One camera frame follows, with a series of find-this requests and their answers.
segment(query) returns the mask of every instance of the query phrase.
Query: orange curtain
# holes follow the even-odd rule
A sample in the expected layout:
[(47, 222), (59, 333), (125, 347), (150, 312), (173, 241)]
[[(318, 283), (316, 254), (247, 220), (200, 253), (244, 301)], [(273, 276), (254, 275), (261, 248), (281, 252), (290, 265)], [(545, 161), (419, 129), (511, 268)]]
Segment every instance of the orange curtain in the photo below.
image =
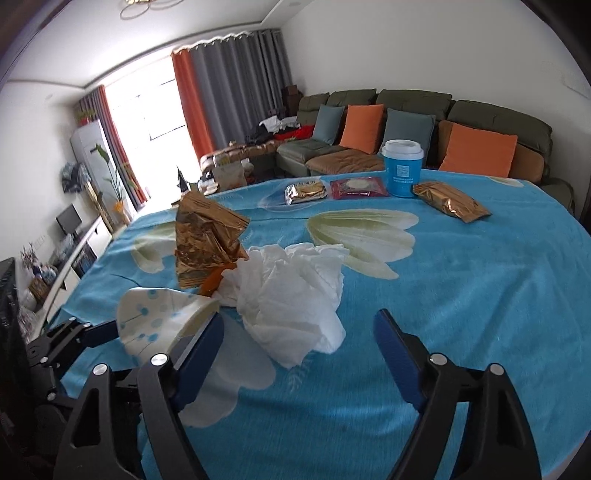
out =
[(172, 54), (174, 76), (177, 79), (178, 94), (181, 97), (181, 106), (187, 130), (197, 154), (197, 159), (215, 150), (209, 124), (203, 109), (197, 77), (188, 50), (180, 50)]

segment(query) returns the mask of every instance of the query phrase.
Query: orange wrapper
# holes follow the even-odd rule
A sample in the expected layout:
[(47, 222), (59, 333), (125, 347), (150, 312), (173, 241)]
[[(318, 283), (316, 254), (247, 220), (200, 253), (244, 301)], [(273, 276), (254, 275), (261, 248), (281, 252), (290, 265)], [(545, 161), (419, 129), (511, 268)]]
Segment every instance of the orange wrapper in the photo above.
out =
[(424, 181), (413, 187), (414, 194), (440, 212), (470, 223), (491, 213), (472, 197), (442, 181)]

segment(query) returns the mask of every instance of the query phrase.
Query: snack package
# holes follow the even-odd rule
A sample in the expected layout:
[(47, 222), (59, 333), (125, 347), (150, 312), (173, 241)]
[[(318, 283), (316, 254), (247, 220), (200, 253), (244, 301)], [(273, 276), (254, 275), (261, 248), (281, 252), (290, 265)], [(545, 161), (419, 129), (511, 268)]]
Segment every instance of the snack package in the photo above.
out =
[(310, 202), (323, 199), (327, 195), (326, 187), (320, 180), (302, 181), (293, 183), (285, 189), (285, 204)]
[(388, 191), (379, 177), (333, 180), (330, 182), (330, 189), (335, 200), (388, 196)]
[(470, 223), (491, 213), (472, 197), (442, 181), (424, 181), (413, 186), (414, 194), (440, 212)]
[(248, 259), (238, 237), (249, 219), (199, 192), (188, 192), (178, 206), (176, 273), (181, 288), (201, 285), (220, 268)]

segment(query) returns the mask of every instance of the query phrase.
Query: vase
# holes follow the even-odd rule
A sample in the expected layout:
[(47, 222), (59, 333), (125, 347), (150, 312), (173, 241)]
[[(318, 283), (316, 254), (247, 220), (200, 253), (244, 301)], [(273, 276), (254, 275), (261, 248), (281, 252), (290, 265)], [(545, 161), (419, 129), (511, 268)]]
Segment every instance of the vase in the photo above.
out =
[(119, 218), (121, 219), (121, 221), (126, 226), (131, 223), (131, 220), (129, 219), (129, 215), (125, 211), (125, 205), (123, 203), (123, 200), (119, 200), (118, 202), (115, 202), (115, 211), (117, 212), (117, 215), (119, 215)]

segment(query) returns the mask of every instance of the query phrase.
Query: crumpled foil wrapper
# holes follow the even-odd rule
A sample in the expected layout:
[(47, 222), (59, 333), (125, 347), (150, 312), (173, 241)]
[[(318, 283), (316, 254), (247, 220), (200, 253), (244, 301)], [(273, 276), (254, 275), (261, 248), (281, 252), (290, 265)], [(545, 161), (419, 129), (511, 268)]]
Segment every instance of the crumpled foil wrapper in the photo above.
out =
[(176, 272), (181, 288), (201, 285), (218, 267), (248, 259), (238, 237), (250, 220), (199, 192), (190, 191), (178, 206)]
[(470, 223), (491, 213), (472, 197), (442, 181), (424, 181), (413, 186), (414, 194), (440, 212)]

